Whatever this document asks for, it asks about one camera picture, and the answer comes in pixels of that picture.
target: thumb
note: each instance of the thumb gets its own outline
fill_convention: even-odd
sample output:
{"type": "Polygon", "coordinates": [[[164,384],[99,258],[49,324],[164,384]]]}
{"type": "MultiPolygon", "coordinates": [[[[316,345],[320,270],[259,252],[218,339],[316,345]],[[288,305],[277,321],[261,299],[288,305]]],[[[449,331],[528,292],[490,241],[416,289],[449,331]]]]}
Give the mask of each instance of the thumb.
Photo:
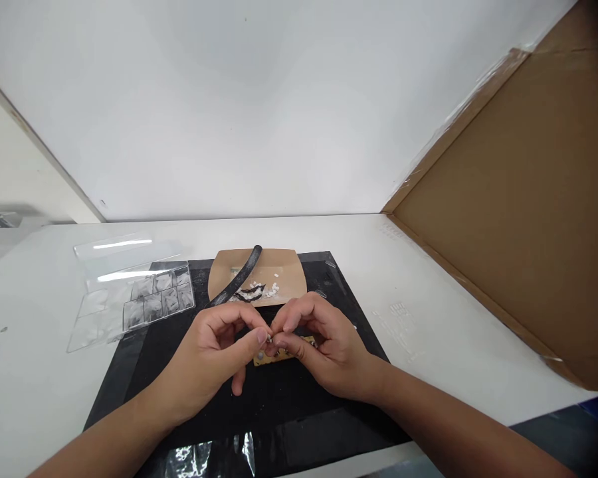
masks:
{"type": "Polygon", "coordinates": [[[266,343],[268,332],[264,327],[257,327],[244,335],[227,349],[222,350],[221,363],[228,369],[227,375],[233,375],[247,365],[266,343]]]}
{"type": "Polygon", "coordinates": [[[281,332],[275,334],[273,343],[278,349],[286,349],[290,354],[298,358],[313,375],[327,361],[320,351],[294,333],[281,332]]]}

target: plastic organizer case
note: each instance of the plastic organizer case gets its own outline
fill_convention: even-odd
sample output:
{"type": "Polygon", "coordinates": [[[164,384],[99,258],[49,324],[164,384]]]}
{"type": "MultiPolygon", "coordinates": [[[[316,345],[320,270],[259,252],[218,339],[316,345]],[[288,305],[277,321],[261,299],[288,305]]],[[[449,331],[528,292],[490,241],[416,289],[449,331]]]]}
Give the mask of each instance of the plastic organizer case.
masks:
{"type": "Polygon", "coordinates": [[[67,352],[121,339],[195,306],[186,261],[177,242],[131,234],[74,247],[87,292],[67,352]]]}

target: black mat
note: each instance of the black mat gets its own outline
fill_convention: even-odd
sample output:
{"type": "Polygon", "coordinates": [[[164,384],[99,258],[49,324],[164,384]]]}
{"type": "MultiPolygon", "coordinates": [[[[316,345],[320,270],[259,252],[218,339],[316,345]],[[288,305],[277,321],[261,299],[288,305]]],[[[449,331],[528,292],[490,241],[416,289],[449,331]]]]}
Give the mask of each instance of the black mat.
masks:
{"type": "MultiPolygon", "coordinates": [[[[387,360],[332,255],[316,252],[299,258],[308,290],[323,292],[357,327],[367,349],[387,360]]],[[[194,309],[120,341],[85,429],[133,398],[163,370],[209,300],[211,264],[212,260],[189,262],[194,309]]],[[[279,308],[258,310],[270,323],[279,308]]],[[[162,441],[138,476],[277,476],[409,440],[381,410],[328,394],[298,360],[258,368],[250,363],[243,394],[233,396],[231,382],[226,382],[199,414],[162,441]]]]}

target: white wall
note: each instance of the white wall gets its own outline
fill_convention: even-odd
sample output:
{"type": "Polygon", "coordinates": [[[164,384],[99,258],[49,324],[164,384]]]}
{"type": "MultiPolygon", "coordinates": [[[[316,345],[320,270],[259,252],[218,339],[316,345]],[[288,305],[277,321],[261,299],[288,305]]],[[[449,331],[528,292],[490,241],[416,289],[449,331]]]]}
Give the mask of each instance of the white wall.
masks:
{"type": "Polygon", "coordinates": [[[99,222],[1,105],[0,211],[47,222],[99,222]]]}
{"type": "Polygon", "coordinates": [[[572,4],[0,1],[0,87],[108,220],[378,212],[572,4]]]}

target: cardboard box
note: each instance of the cardboard box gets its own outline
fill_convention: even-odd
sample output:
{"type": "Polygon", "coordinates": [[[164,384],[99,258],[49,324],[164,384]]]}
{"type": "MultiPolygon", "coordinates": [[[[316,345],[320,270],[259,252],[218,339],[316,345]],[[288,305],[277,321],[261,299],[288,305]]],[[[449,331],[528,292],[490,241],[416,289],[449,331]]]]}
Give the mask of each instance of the cardboard box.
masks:
{"type": "Polygon", "coordinates": [[[512,51],[384,211],[568,380],[598,390],[598,8],[512,51]]]}

